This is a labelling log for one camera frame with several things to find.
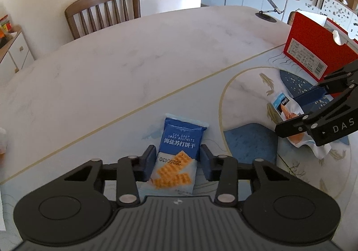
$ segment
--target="cabinet handle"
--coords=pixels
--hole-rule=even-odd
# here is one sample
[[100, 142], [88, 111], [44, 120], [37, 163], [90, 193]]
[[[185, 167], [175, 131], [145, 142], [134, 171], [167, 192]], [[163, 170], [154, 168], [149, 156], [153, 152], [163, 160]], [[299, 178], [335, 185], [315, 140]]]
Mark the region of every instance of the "cabinet handle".
[[314, 6], [316, 7], [316, 6], [317, 6], [317, 4], [318, 4], [318, 0], [316, 0], [316, 3], [315, 3], [315, 5], [314, 5]]
[[321, 7], [319, 8], [320, 10], [323, 8], [323, 4], [324, 4], [324, 0], [322, 0]]

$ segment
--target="snack bag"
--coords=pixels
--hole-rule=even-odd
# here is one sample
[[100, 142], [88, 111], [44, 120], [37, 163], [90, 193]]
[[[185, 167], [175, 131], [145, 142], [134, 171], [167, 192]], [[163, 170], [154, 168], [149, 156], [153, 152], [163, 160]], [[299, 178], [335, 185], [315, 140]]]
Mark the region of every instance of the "snack bag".
[[191, 195], [200, 143], [207, 127], [206, 123], [200, 121], [167, 115], [152, 175], [140, 188], [141, 192], [155, 190], [151, 194]]
[[6, 147], [8, 146], [8, 137], [6, 131], [0, 128], [0, 155], [6, 153]]
[[[284, 93], [280, 93], [278, 95], [278, 97], [273, 102], [273, 107], [280, 114], [284, 121], [304, 114], [300, 105], [294, 99], [286, 96]], [[307, 134], [307, 132], [290, 136], [287, 139], [289, 139], [291, 144], [297, 148], [301, 147], [302, 145], [308, 145], [318, 159], [324, 158], [331, 150], [330, 144], [325, 144], [319, 147], [316, 146], [315, 141], [310, 135]]]

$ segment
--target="chair backrest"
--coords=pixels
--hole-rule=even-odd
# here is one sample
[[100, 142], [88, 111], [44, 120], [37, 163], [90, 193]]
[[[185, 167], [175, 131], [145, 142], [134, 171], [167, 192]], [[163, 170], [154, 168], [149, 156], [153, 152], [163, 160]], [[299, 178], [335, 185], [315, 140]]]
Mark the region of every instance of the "chair backrest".
[[[91, 7], [95, 7], [96, 16], [97, 16], [96, 19], [98, 22], [97, 24], [99, 26], [99, 30], [105, 28], [101, 10], [100, 10], [101, 4], [104, 4], [104, 15], [107, 20], [108, 26], [113, 25], [112, 16], [110, 14], [110, 8], [108, 6], [108, 2], [110, 2], [110, 1], [112, 2], [112, 8], [113, 8], [112, 12], [115, 17], [114, 18], [115, 24], [129, 20], [126, 0], [122, 0], [122, 2], [121, 2], [121, 0], [119, 0], [119, 9], [118, 9], [118, 5], [117, 5], [117, 0], [78, 0], [78, 1], [75, 1], [72, 5], [70, 5], [65, 10], [65, 16], [66, 16], [69, 28], [71, 30], [71, 33], [72, 33], [72, 36], [74, 39], [78, 39], [81, 37], [80, 33], [78, 31], [76, 22], [75, 22], [75, 15], [77, 15], [77, 14], [79, 14], [79, 20], [81, 22], [84, 34], [85, 35], [89, 34], [87, 24], [85, 21], [85, 17], [83, 15], [83, 11], [85, 11], [85, 14], [87, 14], [87, 16], [88, 16], [88, 21], [89, 21], [89, 24], [91, 25], [92, 32], [97, 31], [96, 22], [94, 20], [93, 14], [92, 14]], [[123, 19], [121, 20], [121, 18], [120, 18], [121, 3], [123, 4], [124, 20]], [[140, 1], [132, 0], [132, 3], [133, 3], [134, 18], [135, 19], [139, 18], [140, 17]]]

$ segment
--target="cardboard box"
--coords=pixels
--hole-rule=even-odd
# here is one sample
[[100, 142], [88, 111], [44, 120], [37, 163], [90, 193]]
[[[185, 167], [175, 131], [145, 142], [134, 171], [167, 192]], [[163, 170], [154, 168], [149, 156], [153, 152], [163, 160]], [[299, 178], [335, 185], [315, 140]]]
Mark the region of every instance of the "cardboard box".
[[[334, 31], [341, 45], [334, 40]], [[316, 22], [296, 12], [283, 52], [319, 82], [323, 76], [358, 59], [358, 41], [350, 39], [348, 33], [329, 18]]]

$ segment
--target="white table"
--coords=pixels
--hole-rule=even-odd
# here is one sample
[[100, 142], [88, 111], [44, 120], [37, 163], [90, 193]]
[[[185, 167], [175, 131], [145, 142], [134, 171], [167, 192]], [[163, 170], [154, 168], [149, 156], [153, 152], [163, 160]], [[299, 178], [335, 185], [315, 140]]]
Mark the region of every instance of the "white table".
[[9, 135], [0, 249], [19, 241], [11, 212], [23, 195], [90, 158], [113, 163], [158, 145], [166, 112], [208, 121], [206, 144], [228, 153], [217, 116], [225, 85], [267, 66], [290, 30], [255, 12], [205, 7], [125, 22], [64, 45], [0, 88], [0, 126]]

